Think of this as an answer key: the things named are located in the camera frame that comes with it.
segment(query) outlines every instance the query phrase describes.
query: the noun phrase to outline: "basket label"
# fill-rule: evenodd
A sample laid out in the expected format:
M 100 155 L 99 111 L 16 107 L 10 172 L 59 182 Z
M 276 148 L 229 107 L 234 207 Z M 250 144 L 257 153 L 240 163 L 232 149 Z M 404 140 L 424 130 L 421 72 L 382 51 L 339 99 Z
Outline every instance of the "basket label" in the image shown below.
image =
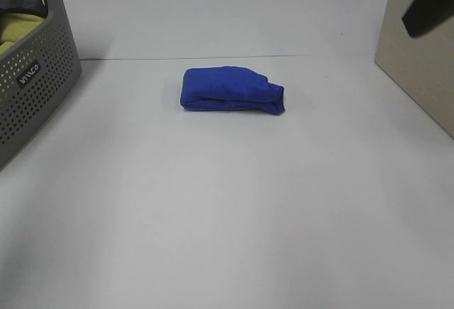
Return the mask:
M 21 75 L 16 78 L 17 85 L 22 89 L 40 72 L 41 66 L 38 60 L 33 61 Z

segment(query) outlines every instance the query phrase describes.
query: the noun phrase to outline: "laundry basket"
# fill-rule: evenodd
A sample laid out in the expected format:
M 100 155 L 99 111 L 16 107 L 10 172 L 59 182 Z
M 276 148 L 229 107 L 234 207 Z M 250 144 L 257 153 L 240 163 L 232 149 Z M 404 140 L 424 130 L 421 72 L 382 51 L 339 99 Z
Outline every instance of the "laundry basket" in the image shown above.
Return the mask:
M 81 66 L 63 0 L 0 55 L 0 168 L 49 118 L 79 79 Z

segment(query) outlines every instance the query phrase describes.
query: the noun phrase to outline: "blue fabric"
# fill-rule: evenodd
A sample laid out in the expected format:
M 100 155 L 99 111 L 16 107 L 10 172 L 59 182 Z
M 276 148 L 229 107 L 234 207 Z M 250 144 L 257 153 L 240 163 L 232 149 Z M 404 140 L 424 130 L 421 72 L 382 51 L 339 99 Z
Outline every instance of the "blue fabric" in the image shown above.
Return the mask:
M 183 78 L 181 105 L 189 111 L 285 111 L 284 87 L 241 67 L 193 68 Z

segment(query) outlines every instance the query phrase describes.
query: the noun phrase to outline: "gray plastic basket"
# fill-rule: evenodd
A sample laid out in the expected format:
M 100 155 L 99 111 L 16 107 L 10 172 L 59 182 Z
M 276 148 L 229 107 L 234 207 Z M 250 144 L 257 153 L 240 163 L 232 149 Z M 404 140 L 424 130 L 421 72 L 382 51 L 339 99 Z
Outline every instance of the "gray plastic basket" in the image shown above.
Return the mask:
M 49 118 L 82 68 L 63 0 L 45 0 L 48 17 L 0 55 L 0 168 Z

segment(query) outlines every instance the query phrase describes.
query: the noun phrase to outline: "blue towel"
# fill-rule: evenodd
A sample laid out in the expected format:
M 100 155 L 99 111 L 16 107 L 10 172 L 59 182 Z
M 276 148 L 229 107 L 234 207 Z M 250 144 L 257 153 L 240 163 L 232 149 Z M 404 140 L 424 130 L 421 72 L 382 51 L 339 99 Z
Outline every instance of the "blue towel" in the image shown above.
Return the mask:
M 285 111 L 284 87 L 248 68 L 193 68 L 184 74 L 181 105 L 189 111 L 261 109 L 279 115 Z

